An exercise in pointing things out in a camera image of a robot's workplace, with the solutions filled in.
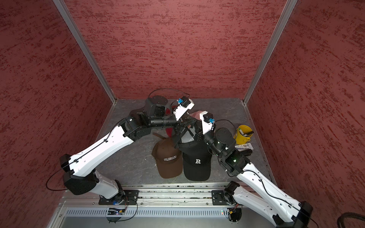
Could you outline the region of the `aluminium corner post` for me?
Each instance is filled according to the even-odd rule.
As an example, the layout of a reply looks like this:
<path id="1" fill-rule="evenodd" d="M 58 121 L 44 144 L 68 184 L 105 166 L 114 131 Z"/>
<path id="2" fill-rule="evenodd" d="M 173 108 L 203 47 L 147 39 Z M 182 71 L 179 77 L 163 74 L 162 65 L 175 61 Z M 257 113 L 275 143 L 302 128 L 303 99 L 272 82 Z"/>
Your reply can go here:
<path id="1" fill-rule="evenodd" d="M 256 87 L 256 85 L 258 84 L 261 75 L 263 74 L 265 67 L 267 65 L 267 63 L 269 62 L 269 59 L 280 39 L 280 36 L 282 34 L 282 32 L 284 31 L 285 26 L 287 25 L 290 16 L 297 4 L 298 0 L 287 0 L 286 4 L 283 8 L 283 11 L 278 19 L 278 22 L 275 26 L 275 29 L 272 33 L 272 36 L 268 42 L 268 45 L 265 49 L 265 52 L 262 56 L 262 60 L 260 62 L 260 64 L 258 65 L 258 68 L 256 70 L 256 73 L 252 79 L 252 82 L 248 88 L 248 91 L 246 92 L 246 95 L 243 99 L 243 105 L 247 106 L 249 103 L 249 100 L 254 92 L 254 89 Z"/>
<path id="2" fill-rule="evenodd" d="M 104 91 L 108 95 L 109 99 L 111 100 L 112 104 L 117 103 L 117 97 L 115 96 L 114 92 L 112 91 L 109 83 L 107 82 L 104 74 L 102 73 L 101 68 L 99 67 L 97 61 L 95 60 L 90 48 L 86 44 L 79 28 L 77 27 L 75 21 L 73 20 L 71 13 L 69 12 L 66 4 L 62 0 L 53 0 L 57 10 L 59 11 L 61 17 L 63 18 L 64 22 L 66 23 L 68 29 L 70 30 L 71 34 L 73 35 L 74 39 L 76 40 L 77 44 L 79 45 L 81 51 L 83 52 L 84 56 L 86 57 L 88 63 L 92 67 L 95 75 L 97 76 L 99 82 L 101 83 Z"/>

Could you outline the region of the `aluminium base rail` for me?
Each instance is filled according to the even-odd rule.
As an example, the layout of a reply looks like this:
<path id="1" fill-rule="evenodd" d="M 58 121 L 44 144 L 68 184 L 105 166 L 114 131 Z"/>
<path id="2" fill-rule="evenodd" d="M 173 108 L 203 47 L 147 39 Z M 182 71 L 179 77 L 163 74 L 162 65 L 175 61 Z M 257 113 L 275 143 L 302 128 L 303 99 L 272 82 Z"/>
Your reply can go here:
<path id="1" fill-rule="evenodd" d="M 50 228 L 274 228 L 267 219 L 236 204 L 214 206 L 213 190 L 227 183 L 125 186 L 139 190 L 136 205 L 99 205 L 93 193 L 66 192 Z"/>

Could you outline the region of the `toothpaste tube box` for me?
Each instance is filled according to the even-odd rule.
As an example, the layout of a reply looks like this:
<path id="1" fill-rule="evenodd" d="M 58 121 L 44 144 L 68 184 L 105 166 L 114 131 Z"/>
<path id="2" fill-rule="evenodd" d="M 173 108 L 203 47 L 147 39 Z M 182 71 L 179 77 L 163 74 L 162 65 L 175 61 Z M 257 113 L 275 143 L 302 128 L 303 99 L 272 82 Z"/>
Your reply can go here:
<path id="1" fill-rule="evenodd" d="M 240 145 L 236 145 L 235 148 L 238 151 L 244 151 L 244 150 L 253 150 L 253 146 L 251 143 L 246 143 L 246 144 L 240 144 Z"/>

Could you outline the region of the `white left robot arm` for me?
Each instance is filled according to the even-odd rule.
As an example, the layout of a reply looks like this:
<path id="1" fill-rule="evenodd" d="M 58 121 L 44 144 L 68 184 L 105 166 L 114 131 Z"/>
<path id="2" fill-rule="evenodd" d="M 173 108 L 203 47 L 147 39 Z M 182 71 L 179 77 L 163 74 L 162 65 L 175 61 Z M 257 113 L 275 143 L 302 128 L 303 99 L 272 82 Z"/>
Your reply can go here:
<path id="1" fill-rule="evenodd" d="M 61 156 L 66 190 L 74 195 L 92 192 L 108 200 L 123 201 L 126 196 L 119 181 L 104 177 L 96 167 L 114 153 L 149 135 L 153 129 L 180 131 L 194 123 L 187 114 L 193 107 L 194 102 L 187 93 L 177 100 L 176 108 L 172 108 L 165 97 L 150 94 L 142 108 L 132 110 L 106 136 L 75 155 Z"/>

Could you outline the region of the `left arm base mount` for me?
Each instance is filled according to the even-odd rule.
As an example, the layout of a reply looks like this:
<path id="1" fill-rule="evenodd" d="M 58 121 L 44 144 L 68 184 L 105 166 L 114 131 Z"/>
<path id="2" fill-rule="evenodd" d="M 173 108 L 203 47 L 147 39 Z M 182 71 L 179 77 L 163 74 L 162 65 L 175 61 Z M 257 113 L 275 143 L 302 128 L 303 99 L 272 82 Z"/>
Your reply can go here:
<path id="1" fill-rule="evenodd" d="M 124 190 L 124 193 L 118 193 L 111 199 L 106 199 L 100 195 L 99 205 L 118 205 L 118 206 L 129 206 L 136 205 L 138 200 L 139 190 Z"/>

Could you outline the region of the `right rear aluminium corner post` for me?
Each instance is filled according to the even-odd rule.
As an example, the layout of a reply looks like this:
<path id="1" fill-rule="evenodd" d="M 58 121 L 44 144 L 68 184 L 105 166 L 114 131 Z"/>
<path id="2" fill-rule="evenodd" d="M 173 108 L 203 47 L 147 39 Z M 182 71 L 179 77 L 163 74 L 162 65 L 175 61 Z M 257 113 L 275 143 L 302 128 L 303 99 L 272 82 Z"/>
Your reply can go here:
<path id="1" fill-rule="evenodd" d="M 254 89 L 256 87 L 256 85 L 258 84 L 261 75 L 263 74 L 265 67 L 267 65 L 267 63 L 269 62 L 269 59 L 280 39 L 280 36 L 282 34 L 282 32 L 284 31 L 285 26 L 287 25 L 290 16 L 297 4 L 298 0 L 287 0 L 286 4 L 283 8 L 283 11 L 278 19 L 278 22 L 275 26 L 275 29 L 272 33 L 272 36 L 268 42 L 268 45 L 265 49 L 265 52 L 262 56 L 262 60 L 260 62 L 260 64 L 258 65 L 258 68 L 256 70 L 256 73 L 252 79 L 252 82 L 248 88 L 248 91 L 246 92 L 246 95 L 243 99 L 243 105 L 247 106 L 249 103 L 249 100 L 254 92 Z"/>

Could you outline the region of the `black baseball cap letter R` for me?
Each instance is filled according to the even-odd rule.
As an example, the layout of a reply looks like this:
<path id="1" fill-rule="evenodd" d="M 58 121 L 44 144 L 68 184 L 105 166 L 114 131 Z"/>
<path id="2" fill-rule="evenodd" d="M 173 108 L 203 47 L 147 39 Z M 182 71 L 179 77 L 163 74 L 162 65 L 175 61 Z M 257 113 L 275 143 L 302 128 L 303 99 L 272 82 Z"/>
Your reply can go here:
<path id="1" fill-rule="evenodd" d="M 200 141 L 196 145 L 181 149 L 183 156 L 183 172 L 190 181 L 206 181 L 211 175 L 212 154 L 207 144 Z"/>

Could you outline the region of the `pink baseball cap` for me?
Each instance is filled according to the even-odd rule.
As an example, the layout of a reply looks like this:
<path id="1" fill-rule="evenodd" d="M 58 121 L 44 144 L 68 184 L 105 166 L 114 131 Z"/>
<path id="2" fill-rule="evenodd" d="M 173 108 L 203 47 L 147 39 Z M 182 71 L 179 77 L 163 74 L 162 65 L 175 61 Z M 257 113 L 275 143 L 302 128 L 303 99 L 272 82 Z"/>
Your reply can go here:
<path id="1" fill-rule="evenodd" d="M 191 116 L 191 117 L 193 117 L 193 118 L 195 118 L 197 120 L 202 120 L 202 119 L 204 119 L 203 116 L 205 114 L 207 114 L 207 111 L 201 111 L 201 110 L 199 110 L 199 111 L 196 111 L 194 113 L 189 114 L 189 116 Z"/>

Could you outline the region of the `left rear aluminium corner post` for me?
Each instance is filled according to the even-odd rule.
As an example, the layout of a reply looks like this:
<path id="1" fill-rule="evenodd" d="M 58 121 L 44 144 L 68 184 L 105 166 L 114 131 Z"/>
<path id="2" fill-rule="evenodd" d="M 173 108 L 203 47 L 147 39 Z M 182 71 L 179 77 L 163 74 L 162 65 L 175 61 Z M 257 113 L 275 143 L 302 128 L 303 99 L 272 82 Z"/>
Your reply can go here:
<path id="1" fill-rule="evenodd" d="M 107 82 L 104 74 L 102 73 L 101 68 L 99 67 L 97 61 L 95 60 L 90 48 L 86 44 L 79 28 L 77 27 L 75 21 L 73 20 L 71 13 L 69 12 L 66 4 L 62 0 L 53 0 L 57 10 L 59 11 L 61 17 L 63 18 L 64 22 L 66 23 L 68 29 L 70 30 L 71 34 L 73 35 L 74 39 L 76 40 L 77 44 L 79 45 L 81 51 L 83 52 L 84 56 L 86 57 L 88 63 L 92 67 L 95 75 L 97 76 L 99 82 L 101 83 L 104 91 L 108 95 L 109 99 L 111 100 L 112 104 L 117 103 L 117 97 L 115 96 L 114 92 L 112 91 L 109 83 Z"/>

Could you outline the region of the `black cap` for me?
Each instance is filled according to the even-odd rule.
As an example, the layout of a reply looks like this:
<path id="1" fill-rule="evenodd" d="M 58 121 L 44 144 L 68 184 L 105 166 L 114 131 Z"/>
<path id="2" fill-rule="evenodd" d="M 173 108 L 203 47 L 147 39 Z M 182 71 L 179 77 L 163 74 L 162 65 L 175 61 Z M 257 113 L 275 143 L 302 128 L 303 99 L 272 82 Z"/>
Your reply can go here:
<path id="1" fill-rule="evenodd" d="M 174 135 L 172 137 L 173 147 L 179 150 L 186 150 L 188 148 L 192 148 L 198 145 L 198 142 L 195 141 L 195 127 L 186 127 L 184 131 L 179 135 Z"/>

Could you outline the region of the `dark red baseball cap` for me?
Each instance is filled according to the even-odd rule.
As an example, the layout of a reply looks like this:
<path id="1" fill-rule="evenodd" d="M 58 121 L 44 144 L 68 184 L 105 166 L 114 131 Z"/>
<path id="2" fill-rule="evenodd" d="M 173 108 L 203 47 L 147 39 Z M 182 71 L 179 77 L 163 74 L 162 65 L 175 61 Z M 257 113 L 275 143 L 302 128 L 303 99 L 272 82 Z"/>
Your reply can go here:
<path id="1" fill-rule="evenodd" d="M 166 111 L 165 111 L 165 115 L 168 116 L 172 113 L 171 109 L 167 108 Z M 166 128 L 166 134 L 168 137 L 172 137 L 172 134 L 173 134 L 173 128 Z"/>

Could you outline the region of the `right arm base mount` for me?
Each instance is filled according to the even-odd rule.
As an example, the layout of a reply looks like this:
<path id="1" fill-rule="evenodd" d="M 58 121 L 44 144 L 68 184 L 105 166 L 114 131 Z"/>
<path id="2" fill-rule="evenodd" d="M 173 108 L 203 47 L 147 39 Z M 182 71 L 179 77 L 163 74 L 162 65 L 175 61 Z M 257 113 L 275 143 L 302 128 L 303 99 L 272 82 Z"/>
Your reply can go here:
<path id="1" fill-rule="evenodd" d="M 212 193 L 212 202 L 214 206 L 228 206 L 228 205 L 236 205 L 237 202 L 233 198 L 233 193 L 226 190 L 213 190 Z"/>

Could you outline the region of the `brown baseball cap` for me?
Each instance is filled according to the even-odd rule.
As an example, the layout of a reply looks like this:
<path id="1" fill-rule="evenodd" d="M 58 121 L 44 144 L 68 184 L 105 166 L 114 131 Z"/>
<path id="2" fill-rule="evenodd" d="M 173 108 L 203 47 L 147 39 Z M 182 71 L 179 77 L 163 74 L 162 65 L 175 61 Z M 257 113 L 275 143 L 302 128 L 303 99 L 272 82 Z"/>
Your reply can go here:
<path id="1" fill-rule="evenodd" d="M 159 175 L 164 179 L 179 176 L 183 172 L 182 152 L 175 148 L 172 138 L 163 137 L 158 133 L 153 135 L 160 138 L 151 153 L 156 161 Z"/>

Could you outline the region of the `yellow plastic cup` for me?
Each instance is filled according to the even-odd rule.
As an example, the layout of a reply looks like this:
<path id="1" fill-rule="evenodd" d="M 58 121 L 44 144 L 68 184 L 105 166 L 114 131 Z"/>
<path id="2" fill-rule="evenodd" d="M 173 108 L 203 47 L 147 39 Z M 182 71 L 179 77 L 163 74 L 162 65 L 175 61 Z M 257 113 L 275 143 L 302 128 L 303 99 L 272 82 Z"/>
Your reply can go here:
<path id="1" fill-rule="evenodd" d="M 236 130 L 236 133 L 234 135 L 234 139 L 236 140 L 236 144 L 240 145 L 240 144 L 246 144 L 248 142 L 251 141 L 251 137 L 253 136 L 252 135 L 249 135 L 248 137 L 245 137 L 244 135 L 241 135 L 239 130 L 238 129 L 241 129 L 244 133 L 248 133 L 248 132 L 251 132 L 253 131 L 249 126 L 247 125 L 240 125 L 237 130 Z"/>

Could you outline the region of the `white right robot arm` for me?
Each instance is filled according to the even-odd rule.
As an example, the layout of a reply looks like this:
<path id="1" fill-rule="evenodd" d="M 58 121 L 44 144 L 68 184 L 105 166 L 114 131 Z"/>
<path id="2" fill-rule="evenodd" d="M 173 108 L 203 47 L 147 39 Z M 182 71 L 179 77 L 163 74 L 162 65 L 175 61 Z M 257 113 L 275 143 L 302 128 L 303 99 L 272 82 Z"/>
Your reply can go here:
<path id="1" fill-rule="evenodd" d="M 230 176 L 236 176 L 254 190 L 251 193 L 232 181 L 223 191 L 227 203 L 248 207 L 277 228 L 308 227 L 313 207 L 292 198 L 266 178 L 247 157 L 248 151 L 236 149 L 235 139 L 228 129 L 200 132 L 199 138 Z"/>

